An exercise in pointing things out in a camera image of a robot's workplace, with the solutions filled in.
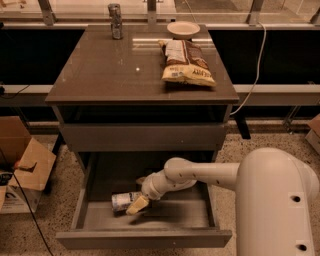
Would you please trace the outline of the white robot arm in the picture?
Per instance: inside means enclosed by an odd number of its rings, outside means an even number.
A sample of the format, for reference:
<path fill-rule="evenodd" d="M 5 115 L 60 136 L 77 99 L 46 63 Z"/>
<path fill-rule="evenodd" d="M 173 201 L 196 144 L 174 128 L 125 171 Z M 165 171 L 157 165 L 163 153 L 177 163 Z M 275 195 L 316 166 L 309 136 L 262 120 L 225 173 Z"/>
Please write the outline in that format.
<path fill-rule="evenodd" d="M 239 163 L 171 158 L 143 179 L 142 192 L 126 213 L 134 215 L 151 200 L 198 181 L 235 192 L 237 256 L 316 256 L 309 203 L 319 193 L 318 177 L 276 148 L 256 149 Z"/>

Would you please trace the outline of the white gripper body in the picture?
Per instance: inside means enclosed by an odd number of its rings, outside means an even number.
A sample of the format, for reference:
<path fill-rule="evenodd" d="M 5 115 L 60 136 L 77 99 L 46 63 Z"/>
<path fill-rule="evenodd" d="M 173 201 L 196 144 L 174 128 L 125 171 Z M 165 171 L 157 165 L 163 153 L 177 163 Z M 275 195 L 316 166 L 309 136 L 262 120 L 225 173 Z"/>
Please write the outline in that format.
<path fill-rule="evenodd" d="M 163 196 L 163 194 L 160 193 L 155 186 L 155 183 L 158 180 L 158 175 L 156 173 L 152 173 L 145 177 L 142 181 L 141 192 L 150 200 L 159 200 Z"/>

